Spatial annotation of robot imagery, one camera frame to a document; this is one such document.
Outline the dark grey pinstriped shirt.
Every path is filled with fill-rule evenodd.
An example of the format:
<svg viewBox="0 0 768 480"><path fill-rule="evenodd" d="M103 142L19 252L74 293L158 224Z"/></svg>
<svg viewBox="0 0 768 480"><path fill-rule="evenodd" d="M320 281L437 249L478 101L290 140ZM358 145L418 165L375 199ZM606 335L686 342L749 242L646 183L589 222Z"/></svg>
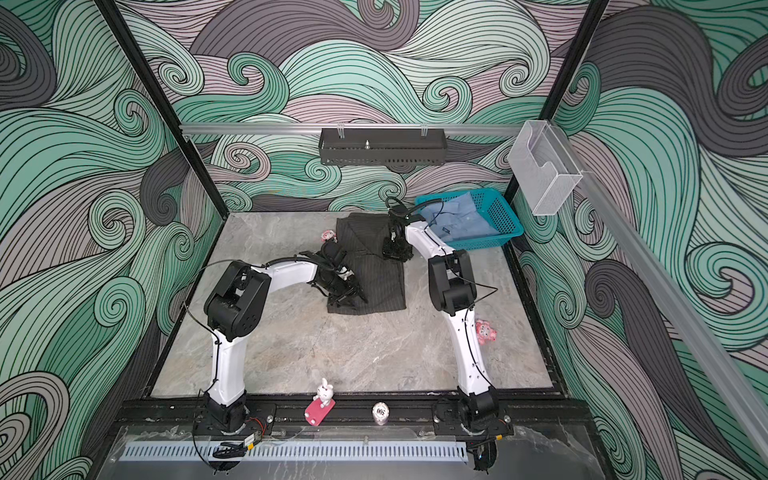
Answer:
<svg viewBox="0 0 768 480"><path fill-rule="evenodd" d="M328 302L329 313L369 315L406 309L403 264L385 258L390 238L386 214L350 213L336 223L337 243L346 252L343 264L353 271L367 302L359 296L340 305Z"/></svg>

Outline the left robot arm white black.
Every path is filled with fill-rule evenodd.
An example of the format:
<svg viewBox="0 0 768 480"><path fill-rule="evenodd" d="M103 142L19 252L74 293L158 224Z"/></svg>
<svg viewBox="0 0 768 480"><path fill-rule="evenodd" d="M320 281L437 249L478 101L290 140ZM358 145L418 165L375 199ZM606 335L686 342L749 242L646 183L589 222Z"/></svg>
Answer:
<svg viewBox="0 0 768 480"><path fill-rule="evenodd" d="M368 302L346 255L335 242L327 241L315 253L303 251L261 265L228 263L203 306L213 360L210 385L202 390L202 398L208 417L222 432L236 433L246 423L247 338L260 323L269 294L307 284L334 307Z"/></svg>

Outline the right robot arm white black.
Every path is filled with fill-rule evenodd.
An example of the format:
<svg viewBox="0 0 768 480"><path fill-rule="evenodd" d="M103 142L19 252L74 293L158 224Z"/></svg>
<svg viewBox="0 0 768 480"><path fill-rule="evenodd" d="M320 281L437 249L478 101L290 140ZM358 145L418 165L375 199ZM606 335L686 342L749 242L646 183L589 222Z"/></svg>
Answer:
<svg viewBox="0 0 768 480"><path fill-rule="evenodd" d="M497 418L499 401L477 338L479 284L469 253L441 240L416 206L408 207L393 196L387 197L385 204L389 237L383 243L383 256L405 263L419 254L426 260L431 303L450 328L460 394L459 421L466 431L479 434Z"/></svg>

